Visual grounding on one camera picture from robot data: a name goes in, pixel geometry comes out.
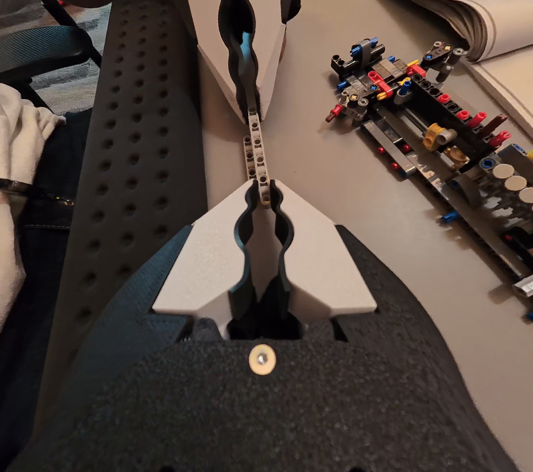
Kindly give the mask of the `long grey lego beam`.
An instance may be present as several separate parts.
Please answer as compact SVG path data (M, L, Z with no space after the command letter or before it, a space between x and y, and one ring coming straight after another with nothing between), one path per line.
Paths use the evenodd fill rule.
M268 173L261 124L257 109L250 107L248 109L248 125L250 129L249 136L252 139L252 147L255 157L256 181L258 183L258 194L261 204L264 207L270 207L270 177Z

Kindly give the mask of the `black perforated mat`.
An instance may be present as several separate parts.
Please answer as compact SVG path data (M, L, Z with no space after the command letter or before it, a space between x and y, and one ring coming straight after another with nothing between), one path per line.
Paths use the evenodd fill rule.
M207 212L199 85L171 0L113 0L34 435L107 303Z

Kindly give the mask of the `person's white shirt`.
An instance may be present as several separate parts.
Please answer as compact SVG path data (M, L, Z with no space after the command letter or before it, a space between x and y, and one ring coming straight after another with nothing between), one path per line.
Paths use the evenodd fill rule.
M23 22L37 0L1 0L1 30ZM37 108L1 83L1 178L32 183L45 142L65 119ZM1 328L22 287L25 272L15 228L11 198L1 192Z

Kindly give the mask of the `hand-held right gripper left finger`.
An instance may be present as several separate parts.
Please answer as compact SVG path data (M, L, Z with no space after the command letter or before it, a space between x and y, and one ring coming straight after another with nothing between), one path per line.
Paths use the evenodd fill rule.
M247 243L258 183L249 180L190 227L152 306L155 313L213 320L221 335L256 300Z

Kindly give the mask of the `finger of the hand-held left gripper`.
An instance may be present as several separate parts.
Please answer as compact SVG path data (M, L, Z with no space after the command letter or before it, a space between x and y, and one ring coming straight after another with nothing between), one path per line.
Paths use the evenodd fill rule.
M229 51L223 42L218 14L221 0L188 0L194 23L198 49L211 73L222 90L226 100L245 123L236 97L236 86L229 71Z
M238 118L263 120L284 51L282 0L225 0L228 86Z

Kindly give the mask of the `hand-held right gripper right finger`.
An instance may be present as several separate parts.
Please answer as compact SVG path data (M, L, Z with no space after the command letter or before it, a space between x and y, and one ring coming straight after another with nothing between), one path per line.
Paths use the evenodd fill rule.
M276 276L280 314L337 317L374 312L377 302L337 225L280 180L271 180L270 196L281 244Z

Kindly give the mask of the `lego chassis model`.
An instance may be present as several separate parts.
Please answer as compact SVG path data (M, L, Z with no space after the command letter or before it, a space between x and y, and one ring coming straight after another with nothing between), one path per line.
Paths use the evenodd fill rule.
M390 55L377 37L333 54L336 103L397 180L413 180L442 210L434 223L466 235L524 302L532 325L532 150L504 128L504 114L470 111L444 89L466 52L436 41L420 60Z

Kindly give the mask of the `black office chair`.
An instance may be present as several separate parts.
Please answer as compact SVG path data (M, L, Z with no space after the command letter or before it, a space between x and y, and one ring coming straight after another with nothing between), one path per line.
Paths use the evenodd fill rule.
M57 24L18 31L1 38L1 83L28 82L34 76L102 56L88 33L57 0L40 0Z

